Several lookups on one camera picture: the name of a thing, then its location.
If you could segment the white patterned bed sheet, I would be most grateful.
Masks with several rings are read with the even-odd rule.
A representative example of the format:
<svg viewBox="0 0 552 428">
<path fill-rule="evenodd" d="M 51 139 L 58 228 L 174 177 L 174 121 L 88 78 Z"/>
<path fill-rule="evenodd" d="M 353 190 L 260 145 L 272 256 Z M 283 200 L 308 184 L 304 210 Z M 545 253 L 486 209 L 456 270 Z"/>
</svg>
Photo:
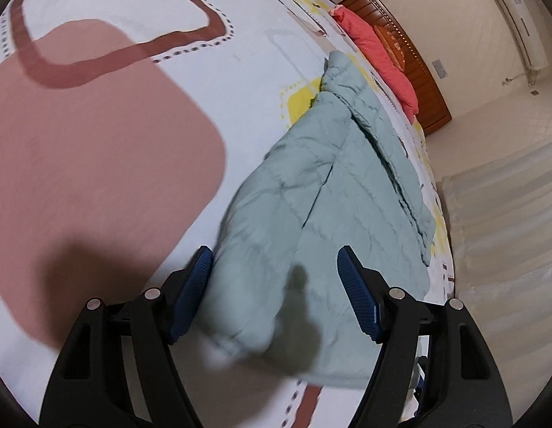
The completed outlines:
<svg viewBox="0 0 552 428">
<path fill-rule="evenodd" d="M 327 55 L 380 96 L 440 216 L 421 126 L 328 0 L 11 0 L 0 14 L 0 379 L 37 420 L 90 297 L 120 302 L 213 245 L 309 108 Z"/>
</svg>

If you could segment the white wall air conditioner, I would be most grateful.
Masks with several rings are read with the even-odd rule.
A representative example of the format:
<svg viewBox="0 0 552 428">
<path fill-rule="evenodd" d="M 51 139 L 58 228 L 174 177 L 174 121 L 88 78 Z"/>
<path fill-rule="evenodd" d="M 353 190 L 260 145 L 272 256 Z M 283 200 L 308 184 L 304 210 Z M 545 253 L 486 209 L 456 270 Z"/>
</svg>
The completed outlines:
<svg viewBox="0 0 552 428">
<path fill-rule="evenodd" d="M 543 42 L 525 0 L 496 0 L 496 4 L 510 27 L 525 68 L 540 72 L 548 67 Z"/>
</svg>

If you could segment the grey wall switch panel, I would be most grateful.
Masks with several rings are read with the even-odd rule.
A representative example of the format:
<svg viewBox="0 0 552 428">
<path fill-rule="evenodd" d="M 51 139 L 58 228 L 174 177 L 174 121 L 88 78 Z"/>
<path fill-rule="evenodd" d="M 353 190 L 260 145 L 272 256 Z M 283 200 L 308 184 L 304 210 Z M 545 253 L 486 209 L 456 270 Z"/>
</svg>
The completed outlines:
<svg viewBox="0 0 552 428">
<path fill-rule="evenodd" d="M 444 68 L 440 59 L 436 59 L 434 62 L 432 62 L 432 66 L 434 67 L 436 74 L 439 76 L 440 79 L 445 79 L 448 76 L 448 73 L 446 72 L 446 69 Z"/>
</svg>

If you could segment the coral red pillow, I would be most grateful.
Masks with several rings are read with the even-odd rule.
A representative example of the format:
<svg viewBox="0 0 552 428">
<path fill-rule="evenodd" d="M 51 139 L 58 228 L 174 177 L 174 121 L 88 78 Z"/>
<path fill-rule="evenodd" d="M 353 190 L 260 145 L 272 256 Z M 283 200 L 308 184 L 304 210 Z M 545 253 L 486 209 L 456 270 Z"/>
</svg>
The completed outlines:
<svg viewBox="0 0 552 428">
<path fill-rule="evenodd" d="M 330 15 L 389 86 L 402 105 L 409 123 L 413 124 L 419 112 L 416 92 L 409 79 L 393 62 L 393 57 L 389 55 L 389 51 L 382 42 L 382 37 L 379 37 L 375 29 L 364 19 L 343 5 L 336 6 L 330 11 Z"/>
</svg>

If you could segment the orange patterned cushion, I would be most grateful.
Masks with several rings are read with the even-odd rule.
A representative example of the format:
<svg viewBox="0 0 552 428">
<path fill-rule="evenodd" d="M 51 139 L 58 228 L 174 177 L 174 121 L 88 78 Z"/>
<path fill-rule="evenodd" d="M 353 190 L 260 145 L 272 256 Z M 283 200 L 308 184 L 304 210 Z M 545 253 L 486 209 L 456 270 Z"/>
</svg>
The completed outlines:
<svg viewBox="0 0 552 428">
<path fill-rule="evenodd" d="M 374 26 L 375 35 L 383 44 L 393 65 L 400 71 L 405 71 L 405 53 L 395 36 L 384 26 Z"/>
</svg>

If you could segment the brown wooden headboard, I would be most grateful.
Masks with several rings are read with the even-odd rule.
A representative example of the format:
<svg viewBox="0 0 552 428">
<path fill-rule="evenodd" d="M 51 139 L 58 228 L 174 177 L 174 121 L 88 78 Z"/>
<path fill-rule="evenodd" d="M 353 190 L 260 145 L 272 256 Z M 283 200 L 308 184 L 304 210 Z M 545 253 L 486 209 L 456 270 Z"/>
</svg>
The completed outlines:
<svg viewBox="0 0 552 428">
<path fill-rule="evenodd" d="M 419 104 L 417 120 L 426 136 L 452 120 L 450 110 L 427 64 L 405 29 L 380 0 L 343 0 L 341 2 L 371 26 L 383 27 L 405 57 L 404 74 L 416 92 Z"/>
</svg>

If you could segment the sage green quilted down garment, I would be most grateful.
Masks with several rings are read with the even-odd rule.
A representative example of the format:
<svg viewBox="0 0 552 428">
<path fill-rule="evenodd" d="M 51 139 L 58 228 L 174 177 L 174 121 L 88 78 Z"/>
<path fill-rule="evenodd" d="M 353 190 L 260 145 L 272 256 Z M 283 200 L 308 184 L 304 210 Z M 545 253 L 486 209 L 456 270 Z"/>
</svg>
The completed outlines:
<svg viewBox="0 0 552 428">
<path fill-rule="evenodd" d="M 391 120 L 348 56 L 330 54 L 309 110 L 238 189 L 197 321 L 227 353 L 311 384 L 364 387 L 379 348 L 337 271 L 361 263 L 416 299 L 435 220 Z"/>
</svg>

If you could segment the beige curtain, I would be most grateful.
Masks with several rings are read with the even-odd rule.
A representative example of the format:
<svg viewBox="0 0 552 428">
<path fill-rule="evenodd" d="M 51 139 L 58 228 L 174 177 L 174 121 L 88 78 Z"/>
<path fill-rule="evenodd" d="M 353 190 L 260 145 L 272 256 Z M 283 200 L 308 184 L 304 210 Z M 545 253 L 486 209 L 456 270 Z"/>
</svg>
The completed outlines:
<svg viewBox="0 0 552 428">
<path fill-rule="evenodd" d="M 439 192 L 456 295 L 519 419 L 552 376 L 552 136 L 446 176 Z"/>
</svg>

